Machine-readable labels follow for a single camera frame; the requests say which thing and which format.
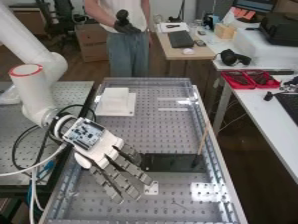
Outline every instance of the floor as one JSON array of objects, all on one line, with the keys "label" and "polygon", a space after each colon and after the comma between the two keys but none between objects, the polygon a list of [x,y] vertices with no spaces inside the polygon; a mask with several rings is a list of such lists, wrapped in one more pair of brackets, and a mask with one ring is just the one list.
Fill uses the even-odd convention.
[{"label": "floor", "polygon": [[[104,77],[109,76],[108,62],[84,63],[77,46],[68,46],[64,56],[69,69],[61,80],[90,80],[98,85]],[[5,47],[0,47],[0,81],[9,81],[7,73],[20,63]],[[172,65],[172,76],[178,77],[182,74],[182,63]],[[150,74],[164,76],[165,69],[166,62],[154,38]],[[205,91],[205,79],[210,69],[209,61],[192,62],[188,67],[188,77],[198,86],[201,94]],[[229,123],[242,113],[242,107],[234,104],[227,111],[225,122]],[[247,116],[221,131],[218,142],[249,223],[298,223],[298,185]]]}]

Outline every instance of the cardboard box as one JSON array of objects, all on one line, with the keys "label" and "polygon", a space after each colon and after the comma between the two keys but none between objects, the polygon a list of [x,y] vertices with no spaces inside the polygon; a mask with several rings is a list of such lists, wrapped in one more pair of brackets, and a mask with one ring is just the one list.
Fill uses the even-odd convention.
[{"label": "cardboard box", "polygon": [[235,29],[234,27],[227,27],[226,25],[217,23],[214,33],[221,39],[233,39]]},{"label": "cardboard box", "polygon": [[108,33],[105,29],[98,24],[77,25],[76,34],[84,62],[106,61]]}]

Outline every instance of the keyboard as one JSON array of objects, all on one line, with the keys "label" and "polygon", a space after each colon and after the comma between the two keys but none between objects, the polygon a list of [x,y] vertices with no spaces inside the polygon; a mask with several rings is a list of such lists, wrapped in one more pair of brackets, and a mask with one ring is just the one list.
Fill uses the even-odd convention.
[{"label": "keyboard", "polygon": [[177,31],[168,33],[170,39],[170,45],[173,48],[190,48],[194,45],[194,41],[186,31]]},{"label": "keyboard", "polygon": [[287,114],[298,125],[298,94],[277,94],[275,95],[281,105],[283,106]]}]

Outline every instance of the white shirt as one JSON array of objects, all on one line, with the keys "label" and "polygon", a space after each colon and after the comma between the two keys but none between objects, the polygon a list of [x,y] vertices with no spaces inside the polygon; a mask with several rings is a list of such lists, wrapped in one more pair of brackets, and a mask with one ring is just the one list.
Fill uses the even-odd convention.
[{"label": "white shirt", "polygon": [[[129,12],[129,22],[142,32],[146,30],[146,17],[141,7],[141,0],[98,0],[98,5],[105,12],[116,18],[116,14],[121,9]],[[114,28],[101,24],[106,31],[117,33]]]}]

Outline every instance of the white block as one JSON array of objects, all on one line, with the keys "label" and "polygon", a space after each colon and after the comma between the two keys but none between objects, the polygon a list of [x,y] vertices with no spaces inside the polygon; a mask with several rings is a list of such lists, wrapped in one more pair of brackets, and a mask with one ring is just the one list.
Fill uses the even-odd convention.
[{"label": "white block", "polygon": [[136,93],[128,88],[106,88],[96,108],[98,116],[133,116]]}]

